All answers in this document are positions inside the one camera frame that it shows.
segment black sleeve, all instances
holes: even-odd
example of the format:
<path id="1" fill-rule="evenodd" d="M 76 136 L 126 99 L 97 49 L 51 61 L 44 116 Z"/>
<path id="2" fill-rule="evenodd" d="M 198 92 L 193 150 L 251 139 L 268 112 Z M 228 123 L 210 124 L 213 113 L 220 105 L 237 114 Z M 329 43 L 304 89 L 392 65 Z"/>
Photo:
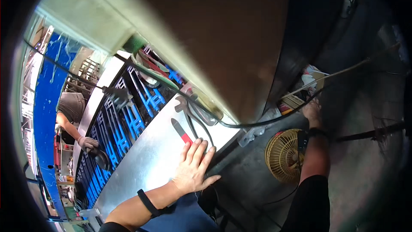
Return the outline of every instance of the black sleeve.
<path id="1" fill-rule="evenodd" d="M 107 222 L 100 227 L 99 232 L 130 232 L 130 230 L 116 222 Z"/>
<path id="2" fill-rule="evenodd" d="M 282 232 L 329 231 L 330 204 L 327 178 L 315 175 L 299 185 Z"/>

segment red-handled tool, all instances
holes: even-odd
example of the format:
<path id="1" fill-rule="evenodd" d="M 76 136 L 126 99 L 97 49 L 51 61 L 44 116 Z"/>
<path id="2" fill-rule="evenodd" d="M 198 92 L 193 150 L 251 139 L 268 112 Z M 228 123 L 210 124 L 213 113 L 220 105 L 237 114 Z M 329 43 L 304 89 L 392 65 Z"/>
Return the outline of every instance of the red-handled tool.
<path id="1" fill-rule="evenodd" d="M 192 140 L 190 139 L 188 134 L 183 130 L 183 128 L 179 124 L 179 122 L 174 118 L 171 119 L 171 122 L 172 122 L 172 126 L 174 127 L 176 132 L 178 132 L 178 134 L 182 138 L 183 142 L 185 142 L 185 143 L 189 142 L 190 145 L 192 145 L 193 144 Z"/>

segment white work glove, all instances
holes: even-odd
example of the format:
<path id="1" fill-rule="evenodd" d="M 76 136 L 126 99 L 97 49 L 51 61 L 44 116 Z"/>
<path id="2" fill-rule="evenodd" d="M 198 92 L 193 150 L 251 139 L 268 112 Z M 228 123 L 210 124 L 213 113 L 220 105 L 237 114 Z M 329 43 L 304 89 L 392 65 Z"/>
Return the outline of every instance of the white work glove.
<path id="1" fill-rule="evenodd" d="M 86 148 L 93 149 L 94 147 L 99 147 L 99 142 L 90 137 L 82 136 L 77 140 L 77 143 L 83 150 L 86 150 Z"/>

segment blue beam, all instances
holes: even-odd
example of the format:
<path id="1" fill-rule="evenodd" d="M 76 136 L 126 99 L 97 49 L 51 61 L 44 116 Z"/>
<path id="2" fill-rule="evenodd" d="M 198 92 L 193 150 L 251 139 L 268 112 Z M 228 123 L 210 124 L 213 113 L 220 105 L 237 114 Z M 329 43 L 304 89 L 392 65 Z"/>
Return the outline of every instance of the blue beam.
<path id="1" fill-rule="evenodd" d="M 77 41 L 53 33 L 45 55 L 69 69 L 80 46 Z M 56 68 L 48 61 L 43 61 L 37 79 L 33 107 L 33 130 L 39 158 L 38 164 L 44 184 L 61 219 L 66 219 L 66 215 L 54 173 L 54 124 L 56 123 L 57 105 L 66 79 L 67 74 L 63 70 Z"/>

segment yellow fan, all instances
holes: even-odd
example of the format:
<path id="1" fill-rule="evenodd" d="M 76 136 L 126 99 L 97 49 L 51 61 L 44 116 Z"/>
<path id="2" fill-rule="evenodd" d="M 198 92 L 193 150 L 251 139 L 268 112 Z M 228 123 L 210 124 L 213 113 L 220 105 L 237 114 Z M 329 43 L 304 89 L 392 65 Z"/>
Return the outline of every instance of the yellow fan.
<path id="1" fill-rule="evenodd" d="M 281 183 L 297 183 L 304 156 L 297 155 L 297 132 L 289 129 L 272 137 L 265 149 L 265 162 L 272 175 Z"/>

